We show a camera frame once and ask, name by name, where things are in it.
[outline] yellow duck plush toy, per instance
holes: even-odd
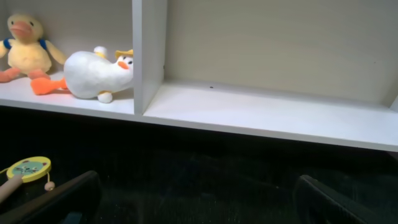
[[[46,74],[51,67],[48,53],[61,65],[65,63],[64,54],[51,42],[41,39],[43,27],[33,17],[16,14],[8,19],[7,24],[15,39],[0,41],[0,58],[9,51],[8,65],[11,67],[0,71],[0,82],[9,82],[20,73],[30,79],[50,79]]]

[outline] blue strap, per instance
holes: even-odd
[[[39,43],[40,43],[40,46],[42,46],[42,48],[43,48],[44,50],[47,50],[47,45],[45,44],[45,40],[39,39]]]
[[[4,46],[9,50],[11,49],[11,45],[10,42],[8,41],[10,38],[6,38],[2,43],[4,44]]]

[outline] shelf surface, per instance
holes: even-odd
[[[398,113],[356,101],[166,82],[144,116],[189,128],[398,151]]]
[[[62,77],[62,72],[51,75],[52,80],[59,80]],[[125,115],[134,114],[132,89],[114,94],[114,101],[104,104],[97,99],[75,98],[69,91],[63,90],[50,95],[36,96],[30,88],[30,79],[27,77],[9,83],[0,83],[0,105],[114,119],[123,119]]]

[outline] duck beak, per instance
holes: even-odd
[[[10,28],[11,32],[19,37],[27,37],[31,35],[32,28],[29,24],[22,21],[17,21]]]
[[[118,65],[124,69],[129,69],[129,66],[125,62],[118,62]]]

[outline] white duck plush toy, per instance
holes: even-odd
[[[36,95],[46,95],[63,88],[83,99],[97,97],[102,103],[112,102],[112,93],[132,87],[133,50],[116,51],[116,63],[106,59],[106,48],[94,52],[75,52],[65,62],[62,80],[36,78],[30,85]]]

